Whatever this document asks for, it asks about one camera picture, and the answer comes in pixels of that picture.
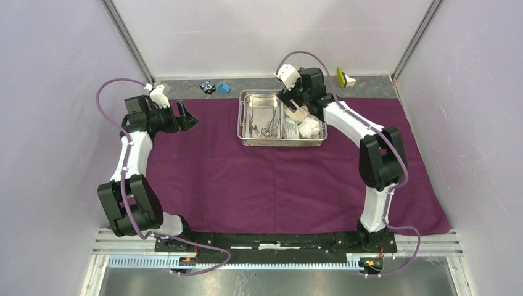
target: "white enclosure wall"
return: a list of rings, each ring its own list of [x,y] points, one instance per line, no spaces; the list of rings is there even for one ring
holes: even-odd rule
[[[347,74],[391,74],[430,0],[114,0],[156,77],[260,77],[288,52]],[[301,67],[317,67],[294,57]]]
[[[9,1],[0,20],[0,294],[78,295],[120,153],[94,95],[143,78],[97,0]],[[107,88],[103,105],[121,118],[137,93]]]
[[[519,1],[445,1],[398,81],[478,295],[520,295],[523,21]]]

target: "yellow object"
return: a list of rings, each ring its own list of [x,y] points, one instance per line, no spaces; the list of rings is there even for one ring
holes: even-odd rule
[[[341,87],[349,88],[356,84],[356,79],[350,78],[347,74],[343,73],[342,69],[339,67],[336,69],[336,74],[338,75]]]
[[[338,80],[340,81],[341,87],[345,87],[345,84],[347,84],[347,80],[345,79],[345,75],[343,74],[343,71],[340,67],[336,69],[336,74],[338,74]]]

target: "gray table surface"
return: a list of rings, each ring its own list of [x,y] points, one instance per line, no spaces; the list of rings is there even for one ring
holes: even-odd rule
[[[385,259],[385,270],[405,264]],[[444,257],[417,258],[402,272],[365,279],[354,271],[215,270],[178,277],[167,269],[108,268],[100,295],[457,295]]]
[[[394,87],[387,76],[354,76],[356,85],[351,88],[341,88],[336,77],[333,78],[336,87],[336,94],[340,97],[394,97],[396,93]],[[283,84],[275,78],[242,78],[242,79],[210,79],[216,87],[222,82],[227,82],[231,86],[229,94],[219,94],[214,92],[211,95],[205,94],[200,89],[203,80],[168,80],[160,81],[170,87],[167,95],[169,99],[203,99],[203,98],[224,98],[239,97],[240,93],[247,89],[282,89]],[[325,81],[327,91],[330,92],[330,84]]]

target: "purple cloth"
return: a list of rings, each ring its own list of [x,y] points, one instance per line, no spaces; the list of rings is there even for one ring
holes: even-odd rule
[[[449,224],[396,99],[346,99],[351,108],[403,135],[410,181],[396,191],[390,224],[422,235]],[[185,133],[157,135],[147,180],[163,210],[193,231],[317,233],[354,231],[365,200],[358,148],[333,127],[319,147],[247,147],[236,136],[237,99],[186,100],[200,120]]]

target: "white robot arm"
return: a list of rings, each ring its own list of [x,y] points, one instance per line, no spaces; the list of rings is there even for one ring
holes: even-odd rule
[[[406,163],[399,131],[396,128],[385,129],[369,121],[345,102],[339,102],[342,105],[340,106],[332,94],[326,92],[323,73],[318,68],[296,70],[293,66],[284,64],[275,76],[285,85],[278,92],[278,97],[288,108],[296,110],[292,101],[298,106],[305,105],[311,114],[340,130],[360,148],[360,176],[366,184],[366,195],[358,229],[366,232],[369,237],[379,235],[385,229],[383,214],[387,206],[387,194],[398,183],[403,171],[389,148],[373,130],[387,136]]]
[[[161,233],[177,236],[183,232],[182,217],[162,211],[162,206],[146,179],[147,159],[158,132],[175,133],[187,131],[198,123],[185,108],[182,101],[177,102],[179,117],[165,95],[168,89],[164,85],[147,84],[148,96],[137,96],[125,100],[128,114],[125,115],[122,127],[129,133],[131,143],[123,134],[121,137],[121,154],[117,169],[110,181],[98,187],[98,197],[102,203],[107,219],[117,236],[136,235],[129,215],[123,208],[122,196],[134,197],[135,203],[130,206],[134,219],[140,230],[159,229]],[[127,163],[123,166],[125,154]],[[124,194],[121,182],[125,182]]]

